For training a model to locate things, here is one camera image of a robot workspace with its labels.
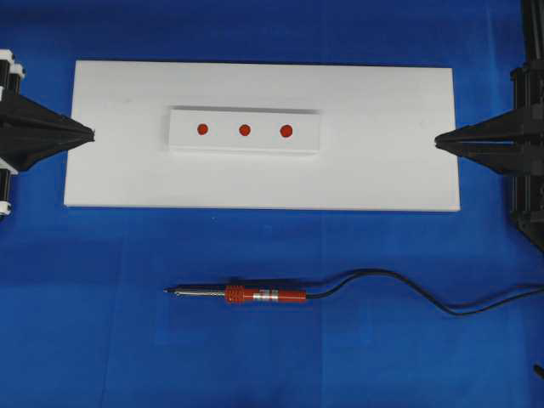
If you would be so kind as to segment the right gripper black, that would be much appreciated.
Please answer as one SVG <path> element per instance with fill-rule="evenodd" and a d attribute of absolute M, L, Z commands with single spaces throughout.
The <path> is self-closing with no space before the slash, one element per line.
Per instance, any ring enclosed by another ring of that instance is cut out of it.
<path fill-rule="evenodd" d="M 489 120 L 442 133 L 438 149 L 512 178 L 511 220 L 534 245 L 543 243 L 543 63 L 513 71 L 514 107 Z M 515 144 L 462 143 L 515 141 Z"/>

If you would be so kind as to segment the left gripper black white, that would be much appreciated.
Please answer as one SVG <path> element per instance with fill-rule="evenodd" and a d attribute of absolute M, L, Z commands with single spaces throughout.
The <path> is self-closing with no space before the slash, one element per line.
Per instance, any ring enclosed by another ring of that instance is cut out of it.
<path fill-rule="evenodd" d="M 28 171 L 37 162 L 94 141 L 94 131 L 68 116 L 56 113 L 18 94 L 25 68 L 9 49 L 1 50 L 1 122 L 17 128 L 37 128 L 77 133 L 68 137 L 1 137 L 1 220 L 11 213 L 11 177 Z"/>

